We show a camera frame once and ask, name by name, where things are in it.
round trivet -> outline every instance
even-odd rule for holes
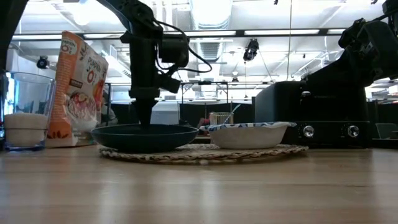
[[[158,164],[220,164],[234,162],[256,162],[296,154],[308,149],[307,146],[279,144],[268,149],[220,149],[214,144],[187,144],[174,151],[153,154],[126,154],[116,149],[101,148],[99,153],[111,159],[131,162],[147,162]]]

white bowl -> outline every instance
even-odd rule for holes
[[[265,149],[282,141],[290,122],[220,124],[202,126],[213,143],[223,149]]]

tabletop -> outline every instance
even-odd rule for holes
[[[0,223],[398,223],[398,151],[310,150],[257,164],[0,154]]]

black machine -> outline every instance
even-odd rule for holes
[[[157,21],[150,7],[138,0],[97,0],[113,11],[127,29],[121,37],[121,42],[130,46],[131,89],[129,96],[135,98],[137,117],[143,126],[150,123],[152,108],[157,103],[159,88],[177,93],[180,81],[171,78],[177,70],[188,64],[188,51],[211,66],[197,55],[188,45],[189,39],[177,27]],[[0,3],[0,72],[6,69],[7,50],[21,19],[28,0],[2,0]],[[169,26],[181,34],[165,34],[161,25]],[[172,63],[169,68],[162,68],[158,58],[163,63]]]
[[[364,87],[398,78],[398,1],[383,4],[384,15],[359,19],[338,44],[335,62],[300,82],[279,82],[256,96],[255,120],[292,121],[282,143],[366,147],[370,122]],[[388,18],[388,24],[381,22]]]

